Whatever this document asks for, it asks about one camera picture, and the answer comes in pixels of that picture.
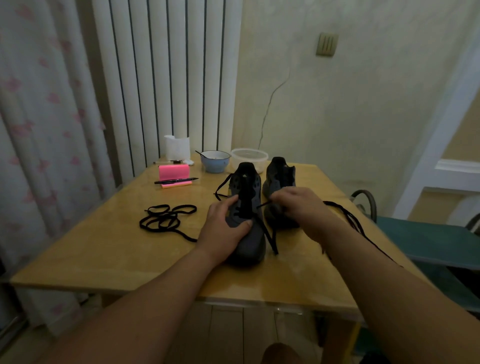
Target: bowl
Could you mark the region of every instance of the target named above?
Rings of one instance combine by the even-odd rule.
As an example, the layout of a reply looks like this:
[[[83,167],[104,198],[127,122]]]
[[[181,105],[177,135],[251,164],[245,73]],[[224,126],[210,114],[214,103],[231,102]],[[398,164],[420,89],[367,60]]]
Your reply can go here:
[[[241,162],[251,162],[255,166],[257,173],[262,173],[265,169],[268,154],[262,150],[250,148],[237,148],[232,150],[232,167],[237,170]]]
[[[230,154],[221,150],[206,150],[202,154],[202,164],[209,173],[222,173],[230,162]]]

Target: forearm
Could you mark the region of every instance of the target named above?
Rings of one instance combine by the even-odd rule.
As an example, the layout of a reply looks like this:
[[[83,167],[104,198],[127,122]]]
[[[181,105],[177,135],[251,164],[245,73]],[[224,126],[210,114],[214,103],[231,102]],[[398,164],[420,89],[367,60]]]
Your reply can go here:
[[[60,340],[43,363],[161,363],[214,264],[192,250]]]
[[[333,264],[393,363],[469,363],[480,357],[480,324],[473,316],[356,231],[326,231]]]

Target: toilet paper roll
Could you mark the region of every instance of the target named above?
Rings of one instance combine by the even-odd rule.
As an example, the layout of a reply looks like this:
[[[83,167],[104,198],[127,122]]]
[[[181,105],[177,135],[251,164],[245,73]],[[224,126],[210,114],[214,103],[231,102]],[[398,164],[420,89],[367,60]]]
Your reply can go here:
[[[176,139],[173,135],[165,135],[167,160],[190,159],[190,138]]]

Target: table leg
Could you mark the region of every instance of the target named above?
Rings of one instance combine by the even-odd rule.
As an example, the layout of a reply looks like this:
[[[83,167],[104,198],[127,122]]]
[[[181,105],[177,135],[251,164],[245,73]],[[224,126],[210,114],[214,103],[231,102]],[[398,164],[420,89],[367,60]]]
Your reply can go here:
[[[114,295],[114,294],[103,294],[102,293],[101,298],[102,298],[102,307],[105,308],[105,307],[110,306],[115,301],[117,301],[119,298],[121,298],[121,296],[117,296],[117,295]]]
[[[330,318],[322,364],[347,364],[357,341],[360,323],[341,318]]]

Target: blue bowl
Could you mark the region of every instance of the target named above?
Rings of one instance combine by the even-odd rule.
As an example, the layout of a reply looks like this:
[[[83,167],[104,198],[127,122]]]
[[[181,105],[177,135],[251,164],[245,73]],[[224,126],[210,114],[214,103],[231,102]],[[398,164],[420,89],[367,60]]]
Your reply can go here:
[[[205,171],[209,173],[222,173],[230,162],[230,154],[220,150],[206,150],[202,152],[206,157],[200,156]]]

